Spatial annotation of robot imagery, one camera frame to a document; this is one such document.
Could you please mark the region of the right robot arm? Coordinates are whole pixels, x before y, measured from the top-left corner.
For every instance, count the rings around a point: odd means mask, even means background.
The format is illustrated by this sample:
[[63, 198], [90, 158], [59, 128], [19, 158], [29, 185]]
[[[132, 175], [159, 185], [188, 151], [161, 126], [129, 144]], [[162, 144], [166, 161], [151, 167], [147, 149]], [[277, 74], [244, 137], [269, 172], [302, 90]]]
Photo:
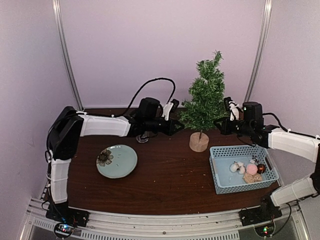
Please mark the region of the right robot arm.
[[285, 185], [261, 201], [256, 210], [259, 220], [268, 220], [279, 207], [320, 194], [320, 137], [289, 131], [280, 124], [266, 125], [263, 117], [229, 119], [222, 117], [214, 125], [223, 135], [236, 134], [271, 151], [280, 161], [281, 179]]

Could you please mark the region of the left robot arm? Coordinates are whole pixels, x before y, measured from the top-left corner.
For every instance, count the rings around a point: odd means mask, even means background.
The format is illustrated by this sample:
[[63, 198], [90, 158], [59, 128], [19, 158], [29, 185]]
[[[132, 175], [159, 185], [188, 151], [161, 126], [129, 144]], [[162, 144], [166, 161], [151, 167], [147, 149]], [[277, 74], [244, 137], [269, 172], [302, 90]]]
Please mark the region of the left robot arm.
[[91, 115], [65, 107], [51, 129], [46, 140], [45, 156], [48, 162], [47, 177], [50, 197], [55, 204], [52, 213], [61, 222], [72, 218], [72, 211], [64, 203], [68, 201], [67, 183], [69, 165], [76, 155], [78, 143], [84, 136], [137, 137], [145, 132], [172, 136], [184, 129], [184, 125], [168, 113], [164, 116], [146, 115]]

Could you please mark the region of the small green christmas tree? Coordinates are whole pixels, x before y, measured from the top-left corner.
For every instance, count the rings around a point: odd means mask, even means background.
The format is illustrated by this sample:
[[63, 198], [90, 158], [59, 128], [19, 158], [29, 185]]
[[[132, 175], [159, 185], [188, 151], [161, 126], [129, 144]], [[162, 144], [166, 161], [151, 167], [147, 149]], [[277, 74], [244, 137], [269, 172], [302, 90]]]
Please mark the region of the small green christmas tree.
[[222, 53], [215, 51], [212, 59], [196, 63], [198, 77], [188, 89], [190, 100], [182, 102], [179, 119], [186, 128], [195, 131], [189, 138], [189, 148], [194, 152], [201, 153], [208, 148], [206, 131], [214, 129], [214, 121], [226, 115], [225, 74], [219, 69], [222, 59]]

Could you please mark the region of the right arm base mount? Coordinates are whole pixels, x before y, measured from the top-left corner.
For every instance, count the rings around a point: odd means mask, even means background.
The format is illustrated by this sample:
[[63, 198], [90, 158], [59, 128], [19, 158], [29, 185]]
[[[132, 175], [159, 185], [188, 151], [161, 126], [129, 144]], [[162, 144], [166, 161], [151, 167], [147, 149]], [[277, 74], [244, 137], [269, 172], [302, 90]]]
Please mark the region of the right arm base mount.
[[276, 233], [275, 219], [282, 216], [279, 206], [275, 206], [270, 196], [264, 196], [260, 205], [253, 208], [242, 208], [239, 218], [243, 227], [255, 225], [259, 237], [270, 238]]

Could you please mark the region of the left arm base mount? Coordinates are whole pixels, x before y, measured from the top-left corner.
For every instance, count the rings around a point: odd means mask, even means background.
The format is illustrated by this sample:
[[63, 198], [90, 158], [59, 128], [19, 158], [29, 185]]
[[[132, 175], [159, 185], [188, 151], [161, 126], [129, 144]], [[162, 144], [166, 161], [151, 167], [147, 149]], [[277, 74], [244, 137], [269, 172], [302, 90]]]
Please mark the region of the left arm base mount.
[[54, 235], [61, 240], [69, 238], [77, 227], [86, 227], [90, 213], [86, 210], [69, 207], [69, 202], [50, 202], [45, 217], [57, 223]]

